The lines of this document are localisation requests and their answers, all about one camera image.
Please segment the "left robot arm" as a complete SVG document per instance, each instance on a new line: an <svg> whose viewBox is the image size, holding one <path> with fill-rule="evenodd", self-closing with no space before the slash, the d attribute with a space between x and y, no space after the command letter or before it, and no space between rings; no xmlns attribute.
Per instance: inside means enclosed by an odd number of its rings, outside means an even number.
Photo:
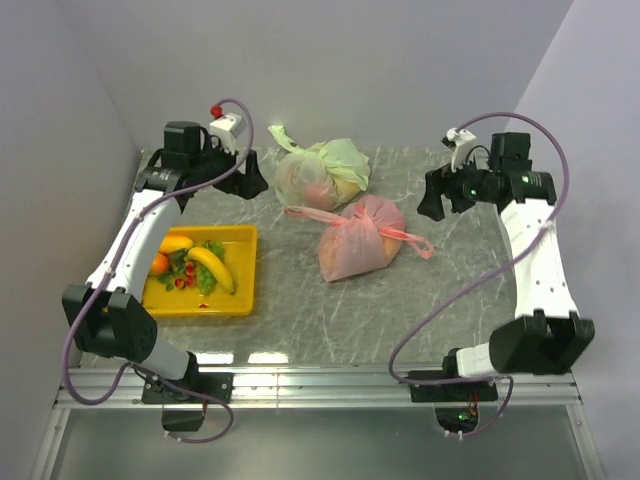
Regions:
<svg viewBox="0 0 640 480"><path fill-rule="evenodd" d="M82 285L62 297L69 332L62 350L119 358L164 383L177 401L189 402L201 390L194 354L160 338L156 320L142 304L152 259L188 201L201 189L253 199L268 188L251 146L237 139L251 133L248 113L223 113L203 127L173 121L164 127L161 148L150 157L134 185L129 211L105 258Z"/></svg>

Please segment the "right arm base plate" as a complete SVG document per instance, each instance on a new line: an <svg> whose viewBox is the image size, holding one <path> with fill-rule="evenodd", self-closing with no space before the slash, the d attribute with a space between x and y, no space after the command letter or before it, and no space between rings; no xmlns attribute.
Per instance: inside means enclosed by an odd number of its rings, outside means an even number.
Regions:
<svg viewBox="0 0 640 480"><path fill-rule="evenodd" d="M434 384L436 380L449 379L442 370L411 370L407 379L413 403L467 403L469 401L490 402L498 400L495 385L488 381Z"/></svg>

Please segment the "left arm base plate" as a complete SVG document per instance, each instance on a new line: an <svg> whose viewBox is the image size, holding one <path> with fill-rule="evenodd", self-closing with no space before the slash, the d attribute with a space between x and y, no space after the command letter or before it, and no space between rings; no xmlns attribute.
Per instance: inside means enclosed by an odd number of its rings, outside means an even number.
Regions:
<svg viewBox="0 0 640 480"><path fill-rule="evenodd" d="M187 382L173 381L181 389L196 392L201 395L215 397L225 403L231 399L234 375L230 372L199 373L196 380ZM193 394L182 393L170 388L160 380L145 378L141 402L143 404L198 404L203 399Z"/></svg>

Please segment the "pink plastic bag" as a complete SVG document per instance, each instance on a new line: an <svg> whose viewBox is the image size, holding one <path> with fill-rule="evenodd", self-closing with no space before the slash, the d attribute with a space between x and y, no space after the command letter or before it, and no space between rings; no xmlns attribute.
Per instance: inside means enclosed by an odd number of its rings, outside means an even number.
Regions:
<svg viewBox="0 0 640 480"><path fill-rule="evenodd" d="M365 195L339 214L310 207L289 207L285 213L326 225L317 252L327 282L386 268L404 244L424 259L435 253L426 238L405 230L405 215L387 198Z"/></svg>

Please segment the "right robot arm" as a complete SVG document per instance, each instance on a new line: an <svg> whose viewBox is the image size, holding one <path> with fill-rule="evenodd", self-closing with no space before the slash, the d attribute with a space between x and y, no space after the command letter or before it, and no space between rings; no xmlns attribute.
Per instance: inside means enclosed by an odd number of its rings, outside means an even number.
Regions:
<svg viewBox="0 0 640 480"><path fill-rule="evenodd" d="M451 161L426 173L418 213L441 221L445 200L454 213L492 204L516 262L513 319L494 330L488 342L445 357L442 391L458 400L474 389L475 377L567 373L594 339L595 325L579 314L567 285L551 217L559 204L552 176L533 170L527 133L493 135L484 168L476 164L480 146L471 132L452 128L442 142L452 151Z"/></svg>

